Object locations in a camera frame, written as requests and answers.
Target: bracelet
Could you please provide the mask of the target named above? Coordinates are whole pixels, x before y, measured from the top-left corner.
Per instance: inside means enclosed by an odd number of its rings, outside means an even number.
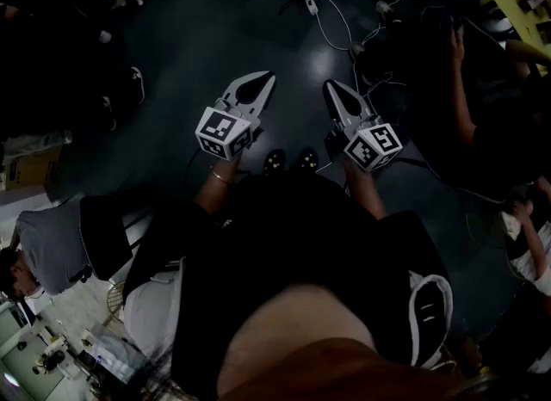
[[[225,185],[227,185],[228,187],[231,187],[232,184],[229,183],[226,179],[224,179],[222,176],[220,176],[218,173],[216,173],[214,170],[210,170],[210,172],[215,175],[218,179],[220,179],[223,183],[225,183]]]

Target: cardboard box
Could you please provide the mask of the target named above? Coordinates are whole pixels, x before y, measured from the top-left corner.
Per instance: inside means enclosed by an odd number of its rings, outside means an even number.
[[[17,190],[55,181],[63,146],[4,162],[3,190]]]

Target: power strip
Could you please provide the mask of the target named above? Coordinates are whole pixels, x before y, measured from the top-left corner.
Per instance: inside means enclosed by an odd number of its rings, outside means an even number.
[[[306,0],[306,7],[310,11],[311,15],[318,14],[318,5],[314,2],[314,0]]]

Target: yellow table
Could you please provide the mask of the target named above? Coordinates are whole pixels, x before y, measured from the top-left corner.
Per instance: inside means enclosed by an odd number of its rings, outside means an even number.
[[[518,6],[517,0],[481,0],[480,4],[485,5],[491,1],[494,1],[503,11],[523,42],[536,47],[547,55],[551,55],[551,44],[545,45],[543,43],[536,27],[536,24],[548,21],[548,16],[538,18],[534,11],[524,14]]]

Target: dark floor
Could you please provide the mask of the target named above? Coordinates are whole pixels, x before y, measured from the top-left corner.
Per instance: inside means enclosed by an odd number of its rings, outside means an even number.
[[[322,83],[334,78],[353,87],[351,62],[348,53],[325,43],[306,9],[291,6],[278,15],[287,1],[145,0],[143,7],[132,4],[113,11],[112,29],[121,37],[114,42],[142,70],[147,98],[115,133],[68,146],[55,194],[131,192],[137,201],[189,196],[214,162],[200,153],[189,167],[188,188],[184,187],[184,172],[197,149],[195,127],[204,108],[212,106],[233,79],[253,71],[273,71],[277,87],[263,113],[265,132],[245,153],[243,167],[259,172],[268,150],[282,148],[292,160],[306,145],[318,151],[321,164],[326,163],[323,139],[331,120]],[[334,1],[353,40],[361,41],[377,27],[378,0]],[[415,17],[425,6],[442,1],[401,0],[395,8]],[[337,12],[326,1],[318,0],[318,5],[331,41],[347,46]],[[372,100],[389,122],[396,121],[406,104],[397,85],[379,88]],[[416,155],[408,144],[403,156]],[[343,181],[336,167],[324,175]],[[411,209],[421,216],[451,276],[454,328],[483,337],[520,287],[505,252],[479,246],[467,232],[466,214],[480,243],[502,245],[493,224],[497,208],[440,183],[428,170],[400,162],[380,170],[376,185],[389,212]]]

